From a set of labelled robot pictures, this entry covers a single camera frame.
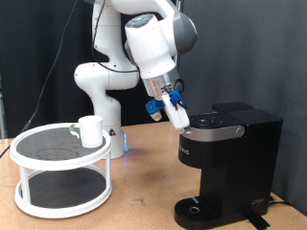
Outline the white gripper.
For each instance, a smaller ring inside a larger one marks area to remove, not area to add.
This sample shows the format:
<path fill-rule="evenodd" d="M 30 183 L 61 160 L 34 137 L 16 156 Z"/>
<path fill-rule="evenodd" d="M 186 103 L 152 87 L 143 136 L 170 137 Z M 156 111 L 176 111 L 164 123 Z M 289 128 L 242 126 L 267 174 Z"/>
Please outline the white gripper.
<path fill-rule="evenodd" d="M 178 92 L 164 93 L 162 101 L 164 103 L 164 110 L 177 133 L 190 133 L 189 118 L 183 107 L 184 103 L 180 94 Z"/>

